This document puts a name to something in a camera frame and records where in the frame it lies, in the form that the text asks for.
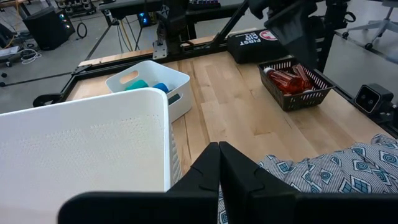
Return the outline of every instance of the patterned fabric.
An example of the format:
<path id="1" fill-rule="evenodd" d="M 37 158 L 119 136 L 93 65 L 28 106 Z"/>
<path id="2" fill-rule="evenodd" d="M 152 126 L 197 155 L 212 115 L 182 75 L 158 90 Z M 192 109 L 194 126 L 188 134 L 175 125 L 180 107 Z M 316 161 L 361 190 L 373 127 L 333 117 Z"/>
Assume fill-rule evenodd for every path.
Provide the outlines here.
<path id="1" fill-rule="evenodd" d="M 259 165 L 301 192 L 398 193 L 398 142 L 381 134 L 333 154 L 300 162 L 268 155 Z M 218 214 L 218 223 L 228 223 L 221 188 Z"/>

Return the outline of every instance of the metal bracket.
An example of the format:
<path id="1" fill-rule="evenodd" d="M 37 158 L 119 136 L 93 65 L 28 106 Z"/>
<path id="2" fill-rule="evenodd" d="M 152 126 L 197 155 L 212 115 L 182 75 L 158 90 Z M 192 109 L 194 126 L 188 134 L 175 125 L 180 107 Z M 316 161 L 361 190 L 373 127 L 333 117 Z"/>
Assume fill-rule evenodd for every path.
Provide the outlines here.
<path id="1" fill-rule="evenodd" d="M 166 58 L 167 57 L 167 45 L 166 41 L 162 40 L 162 43 L 159 43 L 159 40 L 156 40 L 154 42 L 154 54 L 153 54 L 153 59 L 161 59 L 161 58 Z"/>
<path id="2" fill-rule="evenodd" d="M 77 75 L 77 74 L 79 74 L 80 72 L 85 71 L 87 68 L 90 68 L 91 66 L 92 66 L 92 64 L 77 66 L 77 67 L 74 69 L 74 71 L 72 72 L 71 75 Z"/>

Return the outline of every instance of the black bag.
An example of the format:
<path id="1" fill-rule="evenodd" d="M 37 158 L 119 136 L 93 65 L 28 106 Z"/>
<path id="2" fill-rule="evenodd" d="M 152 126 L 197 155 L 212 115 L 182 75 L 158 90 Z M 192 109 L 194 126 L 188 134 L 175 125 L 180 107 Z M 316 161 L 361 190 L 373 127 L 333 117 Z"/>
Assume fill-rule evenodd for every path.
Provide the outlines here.
<path id="1" fill-rule="evenodd" d="M 265 62 L 289 54 L 266 29 L 232 34 L 227 39 L 227 47 L 236 63 Z"/>

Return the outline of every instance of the label sticker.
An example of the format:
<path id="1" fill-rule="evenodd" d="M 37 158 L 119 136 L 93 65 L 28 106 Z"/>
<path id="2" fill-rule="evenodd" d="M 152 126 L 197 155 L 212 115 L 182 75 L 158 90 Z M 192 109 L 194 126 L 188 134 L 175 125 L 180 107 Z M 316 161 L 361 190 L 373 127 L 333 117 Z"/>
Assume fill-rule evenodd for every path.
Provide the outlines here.
<path id="1" fill-rule="evenodd" d="M 260 33 L 260 37 L 263 38 L 264 40 L 277 40 L 276 37 L 271 33 L 269 30 L 264 30 Z"/>

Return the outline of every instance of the white storage bin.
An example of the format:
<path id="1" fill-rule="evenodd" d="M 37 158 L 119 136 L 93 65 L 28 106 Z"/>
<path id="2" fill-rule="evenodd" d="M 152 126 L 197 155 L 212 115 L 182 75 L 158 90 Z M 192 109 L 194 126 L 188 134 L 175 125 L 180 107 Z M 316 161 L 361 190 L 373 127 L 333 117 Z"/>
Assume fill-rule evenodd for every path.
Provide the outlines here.
<path id="1" fill-rule="evenodd" d="M 83 192 L 167 191 L 181 178 L 167 108 L 145 88 L 0 114 L 0 223 L 55 224 Z"/>
<path id="2" fill-rule="evenodd" d="M 138 76 L 126 83 L 121 83 L 121 79 L 134 72 Z M 170 99 L 175 95 L 179 95 L 180 99 L 169 105 L 169 115 L 171 122 L 175 121 L 192 107 L 190 77 L 182 72 L 173 70 L 166 66 L 160 65 L 153 61 L 145 61 L 138 63 L 114 76 L 106 81 L 106 85 L 113 93 L 124 91 L 137 80 L 144 80 L 149 86 L 158 83 L 164 83 L 170 91 L 167 98 Z"/>

